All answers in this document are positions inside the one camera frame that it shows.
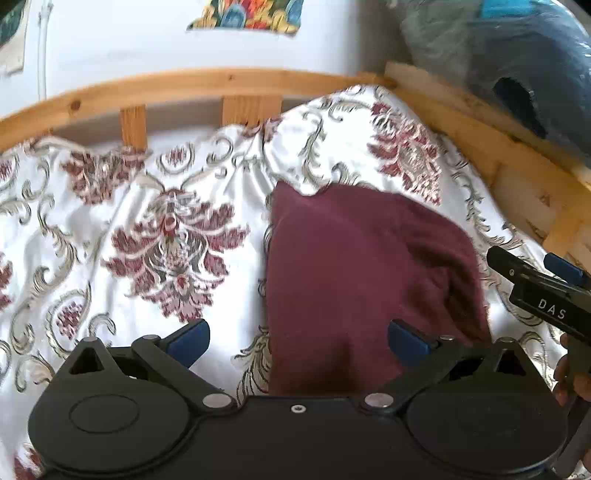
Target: wooden bed frame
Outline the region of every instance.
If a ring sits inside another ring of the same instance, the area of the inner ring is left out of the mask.
[[[489,188],[502,168],[528,178],[562,204],[544,248],[564,256],[591,224],[591,175],[560,149],[504,114],[408,65],[355,77],[264,69],[181,70],[130,77],[64,93],[0,120],[0,151],[81,119],[120,111],[125,145],[147,146],[146,104],[219,98],[222,123],[257,124],[279,115],[284,98],[314,98],[360,83],[380,84],[435,131],[447,134]]]

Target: silver rivet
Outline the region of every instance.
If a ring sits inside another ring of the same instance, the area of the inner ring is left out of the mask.
[[[225,393],[212,393],[205,397],[202,402],[207,408],[226,408],[232,403],[232,397]]]
[[[365,397],[365,403],[372,408],[388,408],[394,399],[387,393],[372,393]]]

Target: plastic bag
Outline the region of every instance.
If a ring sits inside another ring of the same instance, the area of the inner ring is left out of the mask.
[[[556,0],[398,0],[415,65],[512,113],[591,167],[589,35]]]

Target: white patterned bedsheet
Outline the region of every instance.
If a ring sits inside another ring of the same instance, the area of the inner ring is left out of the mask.
[[[88,151],[59,138],[0,157],[0,478],[39,473],[27,418],[76,342],[166,336],[204,317],[193,370],[240,400],[264,394],[269,196],[329,182],[400,192],[461,226],[479,254],[494,338],[510,336],[550,387],[560,332],[510,305],[484,261],[500,245],[541,267],[470,164],[381,87],[358,86],[257,128],[231,126],[170,151]]]

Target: maroon cloth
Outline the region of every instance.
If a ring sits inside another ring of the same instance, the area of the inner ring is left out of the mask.
[[[362,393],[402,372],[387,329],[490,342],[476,254],[446,218],[396,194],[273,193],[271,394]]]

